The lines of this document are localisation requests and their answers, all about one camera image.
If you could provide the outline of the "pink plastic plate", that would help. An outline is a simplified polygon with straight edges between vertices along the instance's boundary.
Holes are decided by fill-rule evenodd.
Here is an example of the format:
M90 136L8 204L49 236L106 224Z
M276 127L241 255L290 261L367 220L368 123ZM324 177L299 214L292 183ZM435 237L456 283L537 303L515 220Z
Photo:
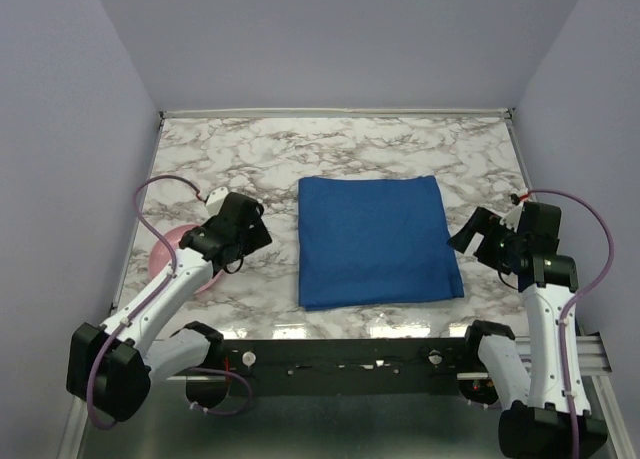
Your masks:
M164 234L164 239L169 243L173 249L177 249L179 241L182 236L189 230L196 227L196 224L184 224L177 226ZM148 272L149 278L154 279L163 269L168 265L170 260L170 253L165 245L158 240L149 254L148 260ZM207 289L210 289L215 282L219 279L220 274L217 273L212 279L210 279L205 285L201 286L196 294L203 293Z

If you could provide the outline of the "blue surgical drape cloth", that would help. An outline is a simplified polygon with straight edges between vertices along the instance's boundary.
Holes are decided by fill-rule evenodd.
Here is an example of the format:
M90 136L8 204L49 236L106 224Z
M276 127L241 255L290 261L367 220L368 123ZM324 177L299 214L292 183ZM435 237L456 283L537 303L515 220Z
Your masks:
M298 182L298 303L307 311L461 298L438 183Z

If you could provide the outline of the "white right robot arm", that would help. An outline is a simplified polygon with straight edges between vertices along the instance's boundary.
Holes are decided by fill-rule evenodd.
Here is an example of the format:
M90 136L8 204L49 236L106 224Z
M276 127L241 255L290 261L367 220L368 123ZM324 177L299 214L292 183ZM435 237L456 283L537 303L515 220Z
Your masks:
M560 208L518 200L501 217L479 207L448 244L463 253L482 238L477 260L513 274L529 325L530 362L512 330L476 320L460 346L469 369L486 369L502 407L498 439L507 458L590 458L608 439L584 390L575 312L579 293L573 258L559 254Z

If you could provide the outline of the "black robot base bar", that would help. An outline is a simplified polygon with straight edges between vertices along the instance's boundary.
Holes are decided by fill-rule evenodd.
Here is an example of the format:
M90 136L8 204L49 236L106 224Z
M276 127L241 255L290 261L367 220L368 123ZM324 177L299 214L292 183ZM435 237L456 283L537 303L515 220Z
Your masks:
M186 398L204 407L248 396L420 393L498 402L494 382L462 338L229 340L203 365L241 377L189 373Z

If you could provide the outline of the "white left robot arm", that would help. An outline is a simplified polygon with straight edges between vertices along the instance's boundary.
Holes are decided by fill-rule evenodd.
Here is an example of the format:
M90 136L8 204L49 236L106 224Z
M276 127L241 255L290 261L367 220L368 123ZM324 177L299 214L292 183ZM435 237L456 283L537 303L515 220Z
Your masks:
M138 296L100 325L83 323L72 335L66 389L85 401L100 429L129 420L155 383L184 370L209 374L224 363L222 334L200 322L157 338L200 288L272 241L257 200L220 188L206 208L209 219L168 249L167 265Z

